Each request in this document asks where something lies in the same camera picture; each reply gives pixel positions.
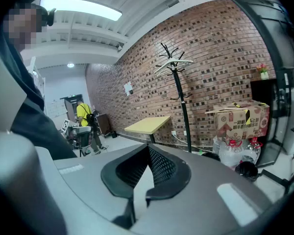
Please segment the person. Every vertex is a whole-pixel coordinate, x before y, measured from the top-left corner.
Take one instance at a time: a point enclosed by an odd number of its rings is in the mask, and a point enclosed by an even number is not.
[[[93,114],[95,117],[97,117],[99,115],[99,111],[97,111],[95,108],[93,109]],[[101,130],[99,128],[97,128],[97,131],[99,133],[99,135],[101,135]]]
[[[36,5],[18,4],[0,25],[0,57],[14,80],[26,93],[11,127],[13,133],[46,148],[53,160],[75,158],[70,145],[44,113],[44,99],[23,64],[20,51],[31,36],[41,31],[41,13]]]
[[[92,147],[94,147],[94,145],[97,145],[99,147],[99,149],[106,149],[106,147],[102,146],[101,141],[99,139],[97,126],[94,123],[87,122],[87,120],[86,120],[87,115],[92,113],[89,105],[85,104],[82,100],[79,100],[77,102],[76,113],[77,113],[79,124],[81,124],[82,126],[91,126],[93,128]]]

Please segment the yellow table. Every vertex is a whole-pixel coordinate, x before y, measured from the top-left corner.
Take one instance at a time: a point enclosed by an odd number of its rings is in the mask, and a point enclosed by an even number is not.
[[[125,128],[125,131],[136,132],[142,134],[149,134],[151,143],[155,143],[153,134],[168,120],[170,116],[166,117],[147,117],[139,122],[132,124]]]

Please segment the black coat rack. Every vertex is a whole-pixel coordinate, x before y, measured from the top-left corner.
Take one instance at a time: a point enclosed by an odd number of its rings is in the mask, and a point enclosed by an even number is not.
[[[167,55],[163,54],[160,55],[161,56],[166,56],[168,59],[172,58],[172,55],[175,51],[178,50],[178,48],[175,48],[171,53],[168,50],[168,47],[166,45],[164,45],[163,43],[161,43],[162,47],[165,49],[165,51],[167,52]],[[184,52],[181,54],[181,56],[178,58],[179,60],[182,58],[182,56],[184,55]],[[170,100],[178,100],[179,98],[181,99],[181,108],[183,111],[183,117],[184,117],[184,123],[185,123],[185,129],[186,129],[186,136],[187,136],[187,148],[189,152],[192,152],[192,147],[191,147],[191,133],[190,133],[190,125],[188,122],[188,115],[187,115],[187,110],[186,110],[186,105],[185,105],[185,101],[184,98],[188,98],[190,97],[192,94],[188,95],[188,96],[184,96],[183,94],[183,90],[182,90],[182,86],[181,86],[181,81],[180,78],[178,76],[178,72],[182,72],[185,69],[177,69],[177,62],[171,62],[170,63],[170,67],[166,67],[171,71],[171,74],[167,74],[167,76],[172,76],[174,77],[175,80],[175,84],[176,84],[176,88],[177,88],[177,92],[178,92],[178,98],[171,98]]]

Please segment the red brick wall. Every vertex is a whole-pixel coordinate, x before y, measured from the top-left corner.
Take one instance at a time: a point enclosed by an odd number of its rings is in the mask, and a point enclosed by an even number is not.
[[[213,116],[205,114],[213,104],[251,98],[250,81],[260,79],[256,66],[269,66],[275,77],[268,50],[248,17],[231,0],[216,0],[187,9],[163,21],[143,36],[116,65],[91,64],[86,70],[87,89],[92,105],[107,113],[117,132],[149,139],[147,135],[125,132],[124,128],[147,117],[171,116],[154,135],[157,142],[186,141],[180,100],[174,78],[154,76],[159,57],[179,47],[175,57],[194,64],[180,73],[186,99],[193,145],[211,145],[216,134]],[[131,81],[133,94],[126,96],[125,83]]]

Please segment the whiteboard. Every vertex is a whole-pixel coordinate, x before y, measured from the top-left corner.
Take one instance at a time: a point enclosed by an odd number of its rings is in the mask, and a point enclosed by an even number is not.
[[[55,118],[68,112],[67,108],[65,107],[64,99],[48,103],[47,111],[49,118]]]

